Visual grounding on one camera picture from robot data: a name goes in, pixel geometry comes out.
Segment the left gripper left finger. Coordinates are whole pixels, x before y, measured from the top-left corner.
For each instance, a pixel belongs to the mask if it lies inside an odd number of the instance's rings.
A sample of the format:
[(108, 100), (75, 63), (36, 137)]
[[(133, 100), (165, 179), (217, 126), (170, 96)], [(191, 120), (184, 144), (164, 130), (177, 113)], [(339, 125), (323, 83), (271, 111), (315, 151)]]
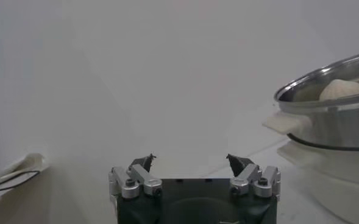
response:
[(163, 192), (163, 181), (149, 173), (153, 154), (137, 158), (125, 169), (120, 166), (112, 167), (108, 173), (110, 196), (122, 198), (137, 198), (141, 192), (149, 197), (159, 198)]

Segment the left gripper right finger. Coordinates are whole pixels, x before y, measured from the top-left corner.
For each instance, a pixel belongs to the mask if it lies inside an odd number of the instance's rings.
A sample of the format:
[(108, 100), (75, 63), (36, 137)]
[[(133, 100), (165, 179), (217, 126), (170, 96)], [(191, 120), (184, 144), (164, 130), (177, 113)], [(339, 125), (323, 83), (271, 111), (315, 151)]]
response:
[(280, 198), (281, 173), (277, 167), (267, 166), (262, 170), (249, 158), (228, 154), (233, 178), (230, 179), (230, 194), (241, 197), (252, 192), (260, 198)]

